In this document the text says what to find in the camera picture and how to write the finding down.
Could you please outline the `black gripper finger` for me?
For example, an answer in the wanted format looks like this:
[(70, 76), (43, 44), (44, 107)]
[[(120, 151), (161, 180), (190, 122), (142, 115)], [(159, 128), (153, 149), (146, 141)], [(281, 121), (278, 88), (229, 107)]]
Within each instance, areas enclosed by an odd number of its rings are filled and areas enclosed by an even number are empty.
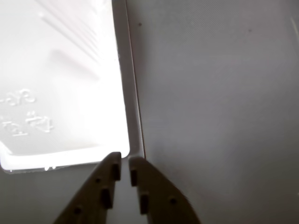
[(105, 224), (121, 179), (121, 153), (106, 156), (54, 221), (56, 224)]
[(129, 158), (131, 185), (149, 224), (200, 224), (184, 194), (143, 157)]

